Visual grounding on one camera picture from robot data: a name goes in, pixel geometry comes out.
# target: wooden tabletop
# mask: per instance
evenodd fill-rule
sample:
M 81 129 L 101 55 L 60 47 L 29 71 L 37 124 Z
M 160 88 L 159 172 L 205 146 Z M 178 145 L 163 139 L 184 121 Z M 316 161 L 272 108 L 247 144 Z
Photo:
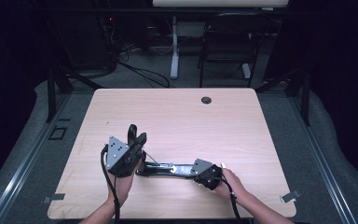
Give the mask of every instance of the wooden tabletop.
M 205 96 L 212 99 L 208 105 L 201 101 Z M 131 124 L 147 134 L 145 151 L 156 161 L 224 162 L 262 202 L 295 215 L 294 203 L 280 199 L 289 188 L 254 90 L 111 89 L 94 93 L 56 190 L 65 197 L 51 203 L 50 218 L 83 218 L 104 202 L 101 151 L 111 135 L 126 142 Z M 191 180 L 136 176 L 121 217 L 235 216 L 229 201 Z
M 286 7 L 288 0 L 153 0 L 154 7 Z

